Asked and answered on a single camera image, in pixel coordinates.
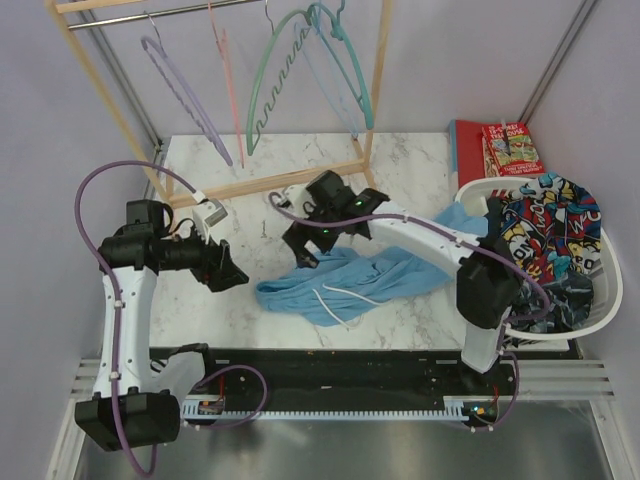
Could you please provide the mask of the teal plastic hanger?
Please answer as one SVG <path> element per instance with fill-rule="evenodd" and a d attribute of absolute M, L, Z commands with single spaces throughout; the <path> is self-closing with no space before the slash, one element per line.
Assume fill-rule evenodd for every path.
<path fill-rule="evenodd" d="M 340 1 L 336 10 L 332 10 L 323 1 L 312 1 L 309 6 L 311 18 L 309 27 L 322 28 L 324 42 L 338 66 L 338 79 L 343 87 L 343 96 L 347 107 L 355 116 L 360 135 L 374 125 L 373 104 L 359 58 L 341 22 L 345 7 L 345 1 Z M 319 48 L 319 55 L 322 55 L 322 47 L 318 41 L 312 38 L 312 42 Z"/>

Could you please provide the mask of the red book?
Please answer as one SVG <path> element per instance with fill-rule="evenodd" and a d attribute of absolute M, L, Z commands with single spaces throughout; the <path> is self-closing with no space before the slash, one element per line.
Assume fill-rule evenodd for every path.
<path fill-rule="evenodd" d="M 449 124 L 453 185 L 489 178 L 484 173 L 482 126 L 485 123 L 454 119 Z"/>

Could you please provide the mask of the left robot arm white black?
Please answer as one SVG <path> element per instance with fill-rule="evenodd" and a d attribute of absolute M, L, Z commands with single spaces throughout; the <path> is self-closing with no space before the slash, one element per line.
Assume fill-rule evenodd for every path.
<path fill-rule="evenodd" d="M 226 240 L 212 230 L 227 215 L 217 200 L 191 210 L 188 237 L 171 236 L 173 211 L 163 202 L 130 201 L 126 222 L 105 238 L 98 252 L 105 292 L 100 368 L 92 396 L 75 407 L 77 425 L 103 450 L 118 451 L 174 441 L 181 407 L 189 393 L 208 393 L 219 369 L 205 360 L 204 343 L 177 347 L 160 371 L 151 368 L 150 319 L 154 291 L 163 271 L 188 270 L 210 292 L 248 282 Z"/>

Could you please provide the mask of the purple plastic hanger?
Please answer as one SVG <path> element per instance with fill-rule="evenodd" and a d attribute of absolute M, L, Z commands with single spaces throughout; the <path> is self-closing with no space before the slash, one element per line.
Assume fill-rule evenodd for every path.
<path fill-rule="evenodd" d="M 152 23 L 156 38 L 151 38 L 148 35 L 141 36 L 140 44 L 143 51 L 153 63 L 156 71 L 162 77 L 165 84 L 171 90 L 172 94 L 180 103 L 186 114 L 200 129 L 205 138 L 213 145 L 223 161 L 228 166 L 232 166 L 233 159 L 212 120 L 208 116 L 196 93 L 184 77 L 181 70 L 164 49 L 159 31 L 156 24 L 151 19 L 151 16 L 147 15 L 147 18 Z"/>

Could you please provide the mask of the comic cover book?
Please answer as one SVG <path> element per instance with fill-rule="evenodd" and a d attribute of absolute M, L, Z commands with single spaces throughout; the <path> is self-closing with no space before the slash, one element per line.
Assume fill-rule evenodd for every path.
<path fill-rule="evenodd" d="M 546 172 L 525 124 L 486 124 L 481 132 L 486 177 L 536 177 Z"/>

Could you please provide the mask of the white laundry basket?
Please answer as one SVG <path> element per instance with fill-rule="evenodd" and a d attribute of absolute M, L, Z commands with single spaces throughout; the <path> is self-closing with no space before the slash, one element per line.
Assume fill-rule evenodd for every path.
<path fill-rule="evenodd" d="M 486 198 L 495 190 L 518 190 L 529 181 L 530 178 L 514 176 L 474 180 L 460 187 L 454 200 L 464 206 L 468 215 L 482 216 L 487 212 Z M 604 229 L 601 230 L 600 260 L 589 277 L 593 282 L 594 300 L 583 328 L 563 333 L 536 333 L 518 331 L 509 325 L 505 335 L 529 342 L 564 341 L 584 337 L 604 328 L 616 316 L 624 291 L 619 260 Z"/>

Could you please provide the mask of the light blue shorts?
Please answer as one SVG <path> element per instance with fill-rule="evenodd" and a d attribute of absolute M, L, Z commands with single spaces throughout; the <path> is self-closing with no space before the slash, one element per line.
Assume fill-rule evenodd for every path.
<path fill-rule="evenodd" d="M 335 247 L 319 256 L 315 268 L 294 268 L 255 287 L 266 311 L 298 314 L 313 325 L 345 326 L 396 298 L 426 295 L 453 280 L 437 266 L 400 248 L 362 256 Z"/>

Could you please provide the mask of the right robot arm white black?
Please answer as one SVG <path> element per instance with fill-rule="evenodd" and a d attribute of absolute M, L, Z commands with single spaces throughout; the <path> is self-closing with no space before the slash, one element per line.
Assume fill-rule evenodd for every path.
<path fill-rule="evenodd" d="M 483 392 L 494 381 L 509 311 L 523 283 L 548 308 L 541 285 L 519 267 L 502 237 L 490 238 L 446 227 L 411 213 L 378 190 L 355 193 L 342 177 L 326 170 L 305 186 L 272 192 L 269 202 L 289 220 L 282 238 L 298 266 L 315 268 L 313 244 L 328 252 L 342 234 L 400 247 L 438 267 L 455 281 L 455 308 L 466 322 L 458 381 L 467 392 Z"/>

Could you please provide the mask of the wooden clothes rack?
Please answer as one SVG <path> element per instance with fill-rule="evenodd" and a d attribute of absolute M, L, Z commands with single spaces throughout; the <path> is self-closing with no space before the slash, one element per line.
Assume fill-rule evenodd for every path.
<path fill-rule="evenodd" d="M 120 5 L 140 2 L 143 1 L 67 1 L 63 3 L 59 3 L 58 1 L 44 1 L 44 6 L 56 25 L 59 27 L 70 50 L 75 55 L 81 67 L 84 69 L 86 75 L 94 86 L 96 93 L 110 113 L 113 121 L 119 128 L 125 141 L 128 143 L 128 146 L 131 148 L 135 159 L 143 162 L 143 168 L 151 170 L 152 162 L 149 160 L 149 158 L 147 158 L 147 155 L 145 154 L 141 143 L 138 141 L 134 131 L 125 119 L 123 112 L 117 106 L 115 98 L 109 91 L 104 80 L 101 78 L 97 68 L 90 59 L 89 54 L 81 45 L 80 41 L 75 37 L 75 34 L 73 33 L 75 31 L 70 31 L 67 28 L 67 26 L 71 24 L 69 24 L 66 19 L 66 15 L 68 14 L 77 14 L 80 17 L 84 18 L 86 15 L 88 15 L 87 12 L 92 13 L 92 11 L 95 9 L 111 8 Z M 260 3 L 264 4 L 265 15 L 269 19 L 270 17 L 268 16 L 267 6 L 268 1 L 260 1 Z M 393 1 L 381 1 L 374 73 L 371 89 L 370 91 L 368 90 L 373 104 L 374 122 L 379 104 L 382 74 L 392 18 L 392 9 Z M 135 92 L 133 90 L 133 87 L 131 86 L 128 77 L 126 76 L 126 72 L 124 72 L 123 68 L 121 67 L 117 55 L 113 52 L 108 39 L 106 39 L 101 31 L 99 33 L 100 35 L 98 35 L 98 40 L 94 41 L 94 43 L 97 45 L 96 48 L 99 50 L 99 53 L 101 53 L 101 55 L 106 55 L 106 60 L 103 59 L 103 62 L 109 69 L 111 69 L 111 75 L 119 88 L 124 92 L 122 93 L 122 95 L 125 97 L 125 100 L 127 100 L 127 104 L 130 106 L 130 108 L 133 109 L 133 112 L 138 115 L 138 117 L 136 117 L 138 118 L 138 122 L 142 124 L 144 129 L 146 129 L 145 131 L 151 131 L 151 133 L 147 133 L 150 136 L 150 142 L 154 147 L 154 155 L 157 155 L 160 153 L 163 143 L 158 137 L 158 134 L 155 133 L 154 128 L 152 128 L 153 125 L 151 124 L 151 120 L 149 120 L 146 116 L 146 113 L 144 113 L 142 104 L 136 96 L 137 94 L 134 95 Z M 373 138 L 374 130 L 373 128 L 371 128 L 366 132 L 364 147 L 361 145 L 358 139 L 351 139 L 351 144 L 356 153 L 355 160 L 330 164 L 328 167 L 313 167 L 304 170 L 279 173 L 277 175 L 263 178 L 256 177 L 254 179 L 240 181 L 234 184 L 205 189 L 204 193 L 212 195 L 213 197 L 220 200 L 226 200 L 235 197 L 266 192 L 271 189 L 278 189 L 294 184 L 308 182 L 326 168 L 334 170 L 336 173 L 343 175 L 363 174 L 365 176 L 365 179 L 367 180 L 367 184 L 369 185 L 369 187 L 374 188 L 375 181 L 370 167 Z M 161 199 L 168 202 L 172 207 L 183 208 L 195 205 L 195 201 L 192 200 L 189 195 L 173 193 L 174 190 L 172 181 L 166 180 L 165 184 L 162 184 L 155 174 L 149 172 L 146 172 L 145 174 L 154 191 L 160 195 Z"/>

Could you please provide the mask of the green plastic hanger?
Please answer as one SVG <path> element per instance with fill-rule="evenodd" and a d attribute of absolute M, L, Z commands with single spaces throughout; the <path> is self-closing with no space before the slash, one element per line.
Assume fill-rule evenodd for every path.
<path fill-rule="evenodd" d="M 271 59 L 272 53 L 275 49 L 276 43 L 279 37 L 284 32 L 285 27 L 293 20 L 302 19 L 307 26 L 311 25 L 310 10 L 309 9 L 294 9 L 286 14 L 281 21 L 274 27 L 274 30 L 266 43 L 263 54 L 260 59 L 260 63 L 254 77 L 248 113 L 247 123 L 245 128 L 245 140 L 246 151 L 249 156 L 252 156 L 260 142 L 262 134 L 266 129 L 270 120 L 271 114 L 275 110 L 278 97 L 281 94 L 284 83 L 287 80 L 291 67 L 294 64 L 297 54 L 301 51 L 302 46 L 307 37 L 307 33 L 299 33 L 294 37 L 293 44 L 288 50 L 283 67 L 278 71 L 277 80 L 275 84 L 270 88 L 269 94 L 265 99 L 265 103 L 262 107 L 258 107 L 258 100 L 260 99 L 261 89 L 264 83 L 267 67 Z"/>

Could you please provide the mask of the colourful comic print garment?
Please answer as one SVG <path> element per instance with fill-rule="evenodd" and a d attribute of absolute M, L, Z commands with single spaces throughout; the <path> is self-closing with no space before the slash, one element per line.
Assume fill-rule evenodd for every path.
<path fill-rule="evenodd" d="M 550 172 L 492 196 L 500 201 L 500 234 L 515 263 L 537 283 L 570 271 L 588 275 L 600 260 L 602 214 L 585 188 Z"/>

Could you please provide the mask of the dark patterned garment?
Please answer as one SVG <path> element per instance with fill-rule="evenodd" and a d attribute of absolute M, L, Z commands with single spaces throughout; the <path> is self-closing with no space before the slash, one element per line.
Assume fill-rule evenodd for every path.
<path fill-rule="evenodd" d="M 590 276 L 567 270 L 561 277 L 542 286 L 550 300 L 550 308 L 544 318 L 511 322 L 516 331 L 543 335 L 582 330 L 597 324 L 590 318 L 594 305 L 595 289 Z M 542 298 L 523 281 L 511 306 L 511 316 L 531 316 L 543 308 Z M 539 343 L 536 340 L 508 336 L 505 346 L 519 347 Z"/>

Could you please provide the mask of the metal rack rod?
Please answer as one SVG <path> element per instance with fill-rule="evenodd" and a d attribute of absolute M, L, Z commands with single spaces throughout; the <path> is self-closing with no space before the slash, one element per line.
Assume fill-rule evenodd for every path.
<path fill-rule="evenodd" d="M 155 20 L 158 18 L 185 15 L 185 14 L 205 11 L 205 10 L 208 10 L 209 8 L 218 9 L 218 8 L 226 8 L 226 7 L 252 4 L 252 3 L 260 3 L 260 0 L 226 0 L 226 1 L 212 2 L 211 4 L 203 3 L 199 5 L 176 7 L 176 8 L 158 10 L 153 12 L 145 12 L 145 13 L 140 13 L 136 15 L 121 16 L 121 17 L 102 19 L 102 20 L 84 21 L 84 22 L 68 25 L 67 28 L 70 31 L 93 29 L 93 28 L 99 28 L 99 27 L 133 23 L 133 22 L 138 22 L 143 20 Z"/>

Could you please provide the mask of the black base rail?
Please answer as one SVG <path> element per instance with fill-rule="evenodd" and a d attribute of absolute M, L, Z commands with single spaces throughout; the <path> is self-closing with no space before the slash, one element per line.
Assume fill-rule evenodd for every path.
<path fill-rule="evenodd" d="M 515 391 L 510 363 L 480 374 L 457 351 L 211 348 L 203 360 L 207 375 L 235 369 L 191 391 L 221 394 L 234 411 L 440 410 L 447 397 L 492 401 Z"/>

